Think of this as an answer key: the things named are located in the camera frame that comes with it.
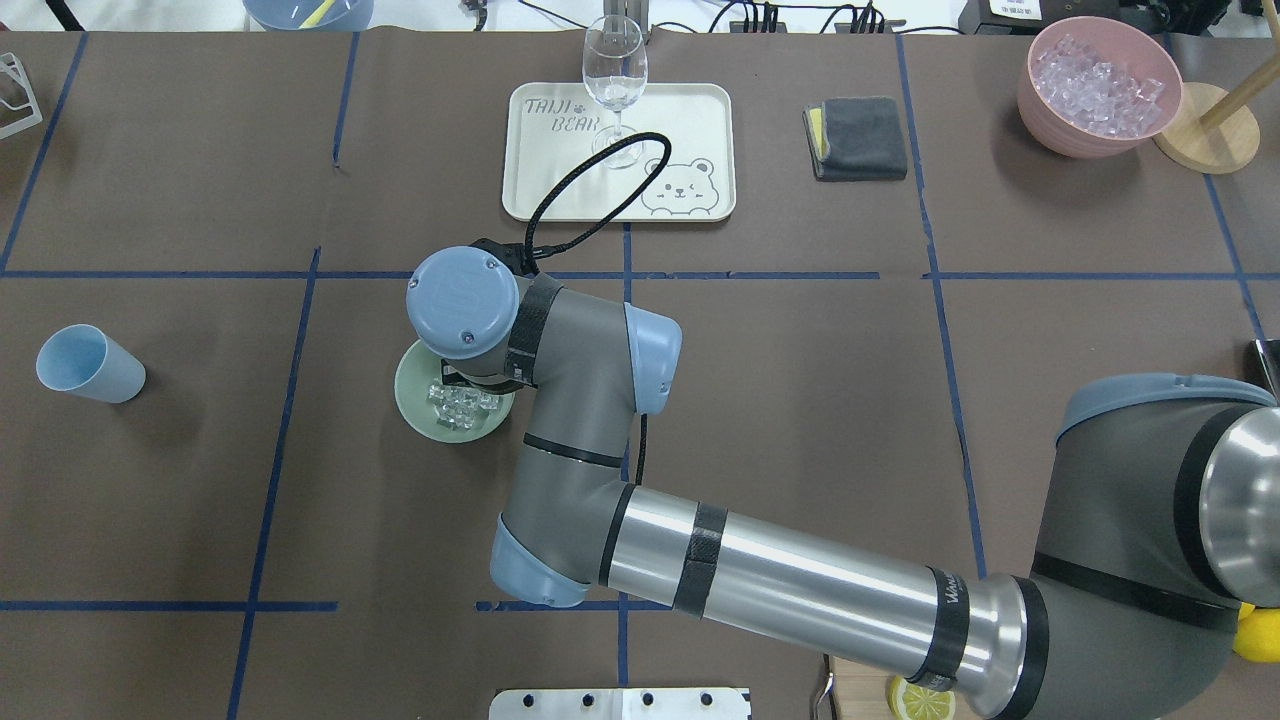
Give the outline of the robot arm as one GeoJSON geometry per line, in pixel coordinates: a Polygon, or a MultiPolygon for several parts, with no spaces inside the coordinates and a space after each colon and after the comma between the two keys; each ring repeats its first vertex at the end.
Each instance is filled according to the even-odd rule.
{"type": "Polygon", "coordinates": [[[620,478],[660,411],[667,316],[527,279],[484,249],[410,277],[419,338],[472,386],[536,393],[490,574],[572,607],[594,585],[955,689],[988,719],[1156,719],[1225,667],[1242,603],[1277,606],[1277,400],[1144,373],[1071,397],[1027,577],[968,582],[620,478]]]}

